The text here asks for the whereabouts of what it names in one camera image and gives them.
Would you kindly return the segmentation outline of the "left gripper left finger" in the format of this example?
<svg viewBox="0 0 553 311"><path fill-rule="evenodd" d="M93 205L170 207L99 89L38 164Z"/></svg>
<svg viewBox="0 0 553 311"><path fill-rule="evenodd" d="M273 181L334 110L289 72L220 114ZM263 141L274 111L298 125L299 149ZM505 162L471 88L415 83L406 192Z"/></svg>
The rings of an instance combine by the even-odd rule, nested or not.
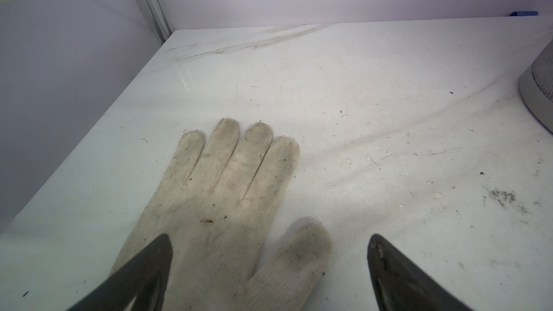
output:
<svg viewBox="0 0 553 311"><path fill-rule="evenodd" d="M172 257L170 238L167 234L159 235L70 309L161 310Z"/></svg>

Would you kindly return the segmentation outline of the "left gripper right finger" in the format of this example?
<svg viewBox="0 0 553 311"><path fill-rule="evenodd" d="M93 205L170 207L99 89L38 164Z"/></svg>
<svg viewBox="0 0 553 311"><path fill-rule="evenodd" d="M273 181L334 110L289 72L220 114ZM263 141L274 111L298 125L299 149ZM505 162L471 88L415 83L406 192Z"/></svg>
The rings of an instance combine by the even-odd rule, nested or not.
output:
<svg viewBox="0 0 553 311"><path fill-rule="evenodd" d="M370 238L367 263L380 310L471 310L380 234Z"/></svg>

